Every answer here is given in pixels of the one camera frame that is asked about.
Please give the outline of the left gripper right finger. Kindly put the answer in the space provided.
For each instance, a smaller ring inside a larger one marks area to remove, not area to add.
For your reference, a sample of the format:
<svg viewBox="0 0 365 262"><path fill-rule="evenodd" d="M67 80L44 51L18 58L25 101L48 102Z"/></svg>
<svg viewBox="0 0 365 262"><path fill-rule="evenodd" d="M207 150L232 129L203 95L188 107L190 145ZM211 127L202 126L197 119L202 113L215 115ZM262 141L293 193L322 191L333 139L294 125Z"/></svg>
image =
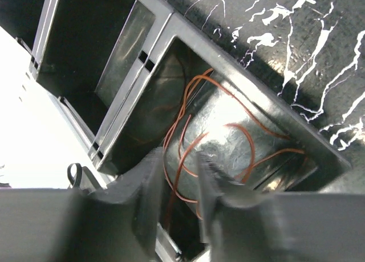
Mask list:
<svg viewBox="0 0 365 262"><path fill-rule="evenodd" d="M363 261L364 196L252 191L202 152L200 214L212 261Z"/></svg>

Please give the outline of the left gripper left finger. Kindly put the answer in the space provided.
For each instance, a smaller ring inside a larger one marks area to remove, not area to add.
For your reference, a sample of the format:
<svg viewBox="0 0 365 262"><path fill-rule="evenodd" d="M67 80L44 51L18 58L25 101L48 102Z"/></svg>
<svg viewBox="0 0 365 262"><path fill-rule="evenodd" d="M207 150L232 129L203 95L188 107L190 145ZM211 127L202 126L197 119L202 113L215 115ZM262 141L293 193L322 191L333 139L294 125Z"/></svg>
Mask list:
<svg viewBox="0 0 365 262"><path fill-rule="evenodd" d="M164 181L163 151L90 194L1 191L2 261L153 261Z"/></svg>

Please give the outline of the black sorting bin right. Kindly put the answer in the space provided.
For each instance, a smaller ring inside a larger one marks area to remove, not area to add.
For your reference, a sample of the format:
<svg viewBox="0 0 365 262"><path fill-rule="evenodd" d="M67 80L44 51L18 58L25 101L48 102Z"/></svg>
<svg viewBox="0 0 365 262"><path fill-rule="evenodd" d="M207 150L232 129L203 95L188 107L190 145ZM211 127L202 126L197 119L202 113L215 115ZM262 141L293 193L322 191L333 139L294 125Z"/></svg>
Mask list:
<svg viewBox="0 0 365 262"><path fill-rule="evenodd" d="M134 105L141 125L136 137L164 148L164 196L174 196L172 239L178 259L206 254L198 231L200 187L196 153L202 152L233 180L252 191L316 192L349 168L309 125L269 91L221 57L185 22L174 19L155 44L153 67L136 85ZM142 158L94 159L101 171L122 174Z"/></svg>

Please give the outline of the black sorting bin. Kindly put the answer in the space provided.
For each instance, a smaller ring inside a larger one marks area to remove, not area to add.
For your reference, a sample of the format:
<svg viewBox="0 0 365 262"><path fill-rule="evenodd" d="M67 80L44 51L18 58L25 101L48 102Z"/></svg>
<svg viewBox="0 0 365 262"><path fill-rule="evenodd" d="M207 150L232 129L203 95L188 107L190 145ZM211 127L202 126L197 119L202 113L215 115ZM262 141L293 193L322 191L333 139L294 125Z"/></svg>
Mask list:
<svg viewBox="0 0 365 262"><path fill-rule="evenodd" d="M140 159L136 85L173 14L163 0L45 0L30 72L56 100L92 159Z"/></svg>
<svg viewBox="0 0 365 262"><path fill-rule="evenodd" d="M198 231L200 187L196 153L202 152L233 180L252 191L316 192L349 168L309 125L269 91L221 57L185 22L174 19L155 44L153 67L136 85L134 105L141 125L136 137L164 148L164 196L174 196L172 239L178 259L206 254ZM101 171L122 174L142 158L94 159Z"/></svg>

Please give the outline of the black sorting bin middle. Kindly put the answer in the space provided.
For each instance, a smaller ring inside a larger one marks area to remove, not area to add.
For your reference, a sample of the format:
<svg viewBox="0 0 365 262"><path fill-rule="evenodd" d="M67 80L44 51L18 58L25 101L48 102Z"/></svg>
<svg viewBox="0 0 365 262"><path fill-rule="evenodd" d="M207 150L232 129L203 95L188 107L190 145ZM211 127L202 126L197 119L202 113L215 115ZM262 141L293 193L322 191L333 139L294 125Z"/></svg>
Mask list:
<svg viewBox="0 0 365 262"><path fill-rule="evenodd" d="M92 159L140 159L136 85L173 14L163 0L45 0L30 72L56 100Z"/></svg>

